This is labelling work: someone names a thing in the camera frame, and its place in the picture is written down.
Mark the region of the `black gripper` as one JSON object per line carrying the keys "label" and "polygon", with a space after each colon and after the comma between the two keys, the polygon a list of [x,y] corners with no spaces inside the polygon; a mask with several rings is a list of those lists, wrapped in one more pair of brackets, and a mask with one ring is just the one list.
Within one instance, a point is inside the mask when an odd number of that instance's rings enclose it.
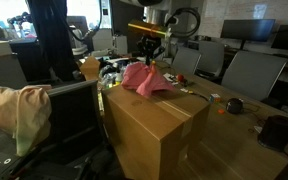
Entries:
{"label": "black gripper", "polygon": [[151,36],[143,36],[137,42],[137,48],[141,55],[146,56],[145,64],[148,66],[150,65],[150,59],[154,61],[156,57],[165,51],[165,47],[161,45],[161,39]]}

